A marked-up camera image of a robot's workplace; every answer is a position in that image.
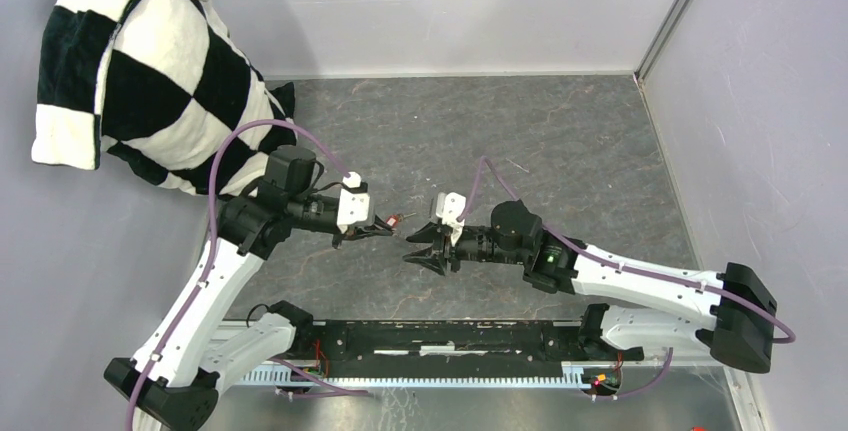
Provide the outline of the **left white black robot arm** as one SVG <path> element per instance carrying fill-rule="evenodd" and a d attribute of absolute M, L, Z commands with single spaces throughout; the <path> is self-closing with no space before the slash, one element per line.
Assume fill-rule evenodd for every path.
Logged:
<path fill-rule="evenodd" d="M 327 234 L 334 248 L 392 235 L 357 173 L 337 182 L 337 197 L 317 188 L 322 173 L 312 151 L 281 146 L 257 179 L 215 210 L 197 267 L 162 323 L 132 357 L 113 359 L 104 372 L 129 401 L 127 429 L 198 430 L 255 368 L 283 352 L 297 359 L 312 350 L 310 315 L 289 305 L 217 347 L 211 341 L 235 298 L 293 231 Z"/>

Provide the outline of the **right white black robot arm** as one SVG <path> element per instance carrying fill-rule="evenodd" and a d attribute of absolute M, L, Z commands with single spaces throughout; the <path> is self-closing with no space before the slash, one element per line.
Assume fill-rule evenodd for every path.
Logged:
<path fill-rule="evenodd" d="M 522 201 L 498 204 L 487 226 L 458 219 L 451 194 L 430 222 L 408 237 L 419 250 L 404 261 L 439 275 L 464 262 L 522 267 L 522 278 L 549 293 L 612 298 L 592 305 L 577 333 L 580 351 L 602 359 L 612 351 L 675 348 L 707 354 L 725 366 L 770 371 L 777 303 L 755 271 L 730 262 L 721 272 L 628 259 L 580 240 L 564 243 Z"/>

